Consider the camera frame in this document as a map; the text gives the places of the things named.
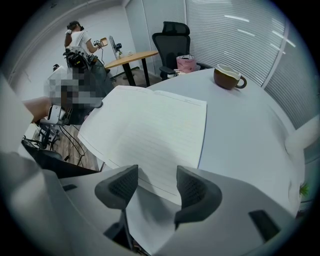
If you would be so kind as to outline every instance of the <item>pixelated area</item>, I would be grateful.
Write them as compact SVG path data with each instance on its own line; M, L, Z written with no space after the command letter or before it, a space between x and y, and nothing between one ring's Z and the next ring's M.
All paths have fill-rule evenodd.
M44 82L44 94L52 104L73 109L98 107L104 97L94 72L71 67L57 69Z

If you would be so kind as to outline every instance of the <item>chair armrest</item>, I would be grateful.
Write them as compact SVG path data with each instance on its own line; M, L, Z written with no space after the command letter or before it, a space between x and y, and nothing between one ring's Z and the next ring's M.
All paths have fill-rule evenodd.
M171 68L166 67L166 66L161 66L161 67L159 67L159 69L160 69L162 72L166 73L167 75L174 75L174 74L176 74L176 71L174 71L174 70L172 70Z
M209 66L207 64L200 63L200 62L197 62L196 64L200 66L200 70L213 69L214 68L213 66Z

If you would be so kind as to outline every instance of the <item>wooden desk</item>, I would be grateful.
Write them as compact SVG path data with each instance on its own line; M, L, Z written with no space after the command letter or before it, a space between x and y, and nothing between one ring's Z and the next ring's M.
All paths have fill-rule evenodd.
M146 58L157 55L157 54L158 54L157 50L148 50L148 51L138 52L138 53L135 53L131 56L126 56L126 57L122 57L120 59L116 59L114 61L111 61L110 63L108 63L104 67L106 69L110 69L110 68L114 68L114 67L122 65L124 72L126 74L126 77L128 78L129 85L136 86L136 83L135 83L134 77L132 75L129 63L133 62L133 61L141 60L142 66L143 66L143 71L144 71L145 83L146 83L146 86L149 87L150 81L149 81Z

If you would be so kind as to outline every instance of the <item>white sleeve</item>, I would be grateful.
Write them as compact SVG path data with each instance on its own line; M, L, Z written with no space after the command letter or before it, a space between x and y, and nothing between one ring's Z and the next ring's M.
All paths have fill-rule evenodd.
M91 37L89 36L88 32L85 31L85 32L83 33L83 36L82 36L82 41L83 41L84 43L87 43L90 39L91 39Z

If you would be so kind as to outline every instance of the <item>brown mug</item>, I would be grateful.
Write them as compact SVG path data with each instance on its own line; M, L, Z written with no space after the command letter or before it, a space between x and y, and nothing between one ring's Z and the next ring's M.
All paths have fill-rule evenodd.
M213 72L214 82L225 89L231 90L233 88L243 89L247 85L247 80L235 71L232 67L218 64ZM243 85L238 85L239 81L243 80Z

